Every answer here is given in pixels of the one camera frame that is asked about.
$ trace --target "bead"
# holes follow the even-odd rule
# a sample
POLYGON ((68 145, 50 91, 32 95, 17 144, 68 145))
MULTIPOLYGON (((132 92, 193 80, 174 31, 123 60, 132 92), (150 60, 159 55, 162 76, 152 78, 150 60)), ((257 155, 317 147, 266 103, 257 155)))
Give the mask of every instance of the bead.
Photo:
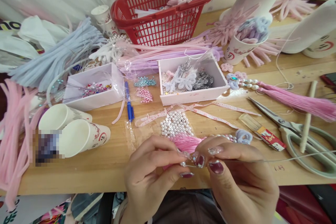
POLYGON ((253 90, 258 90, 258 89, 259 89, 259 86, 258 86, 258 85, 253 85, 253 86, 252 86, 252 89, 253 89, 253 90))

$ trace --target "hand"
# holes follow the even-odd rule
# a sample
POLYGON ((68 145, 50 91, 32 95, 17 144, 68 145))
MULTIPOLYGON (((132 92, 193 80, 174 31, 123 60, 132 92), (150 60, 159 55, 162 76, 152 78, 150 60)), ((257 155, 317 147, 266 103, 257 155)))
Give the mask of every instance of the hand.
POLYGON ((168 138, 151 136, 131 155, 125 169, 128 204, 121 224, 144 224, 159 209, 168 190, 181 177, 192 177, 188 167, 179 163, 188 159, 168 138), (157 167, 170 166, 161 175, 157 167))
POLYGON ((196 148, 199 167, 207 165, 216 201, 228 224, 271 224, 279 198, 279 187, 268 163, 230 162, 264 160, 250 145, 210 136, 196 148))

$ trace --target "scissor blade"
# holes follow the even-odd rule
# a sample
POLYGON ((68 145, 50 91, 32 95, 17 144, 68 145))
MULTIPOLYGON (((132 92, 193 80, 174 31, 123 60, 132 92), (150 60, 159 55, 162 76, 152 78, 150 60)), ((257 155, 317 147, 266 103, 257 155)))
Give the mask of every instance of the scissor blade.
POLYGON ((279 126, 287 127, 289 129, 291 128, 291 125, 290 125, 289 122, 287 122, 286 120, 282 119, 280 116, 278 116, 277 114, 275 114, 274 112, 272 112, 271 110, 269 110, 268 108, 266 108, 261 103, 259 103, 256 100, 252 99, 251 97, 249 97, 249 99, 251 100, 251 102, 254 103, 255 106, 258 107, 258 109, 260 109, 265 115, 267 115, 269 118, 271 118, 276 124, 278 124, 279 126))

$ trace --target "red plastic basket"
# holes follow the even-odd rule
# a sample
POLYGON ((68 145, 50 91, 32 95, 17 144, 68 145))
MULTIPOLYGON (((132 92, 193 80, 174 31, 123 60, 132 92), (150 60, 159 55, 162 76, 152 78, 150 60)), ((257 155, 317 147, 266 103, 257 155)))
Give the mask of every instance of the red plastic basket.
POLYGON ((111 16, 119 29, 126 31, 133 44, 163 46, 190 39, 203 6, 211 0, 193 0, 143 18, 134 10, 160 9, 169 0, 117 0, 111 16))

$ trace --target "scissor handle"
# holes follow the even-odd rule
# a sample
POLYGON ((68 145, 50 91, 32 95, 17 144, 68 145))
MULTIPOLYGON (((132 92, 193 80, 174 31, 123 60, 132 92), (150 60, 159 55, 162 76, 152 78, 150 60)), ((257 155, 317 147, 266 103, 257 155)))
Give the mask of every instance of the scissor handle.
MULTIPOLYGON (((292 124, 293 129, 297 130, 298 132, 302 131, 302 124, 295 124, 295 123, 291 123, 291 124, 292 124)), ((315 127, 310 127, 310 130, 323 136, 333 146, 336 145, 336 139, 333 136, 329 135, 327 132, 322 131, 321 129, 315 128, 315 127)), ((293 142, 296 143, 297 145, 300 145, 301 138, 297 136, 295 133, 293 133, 291 130, 285 127, 280 127, 280 132, 281 132, 282 140, 287 145, 287 150, 290 153, 290 155, 292 157, 298 157, 299 155, 297 155, 297 152, 295 151, 293 142)), ((320 153, 323 151, 329 151, 329 149, 324 147, 314 138, 308 136, 306 152, 309 154, 312 154, 312 153, 320 153)), ((319 161, 325 167, 326 169, 325 172, 319 171, 311 167, 310 164, 305 162, 304 159, 295 159, 295 161, 312 173, 315 173, 317 175, 320 175, 322 177, 327 177, 330 179, 336 178, 336 155, 335 154, 333 153, 326 153, 326 154, 319 154, 319 155, 317 154, 312 157, 315 158, 317 161, 319 161)))

